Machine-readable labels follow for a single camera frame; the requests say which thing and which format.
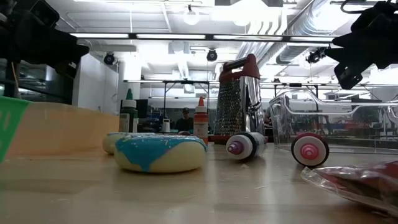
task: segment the box grater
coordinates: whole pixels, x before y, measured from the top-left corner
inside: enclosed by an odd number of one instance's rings
[[[242,71],[232,72],[242,66]],[[225,63],[220,75],[215,135],[232,136],[241,131],[264,134],[260,74],[253,54]]]

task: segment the table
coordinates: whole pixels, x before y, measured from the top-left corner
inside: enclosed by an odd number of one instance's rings
[[[126,172],[102,150],[8,157],[0,164],[0,223],[382,223],[362,206],[305,183],[289,151],[231,161],[210,144],[203,169]],[[331,154],[326,165],[398,159]]]

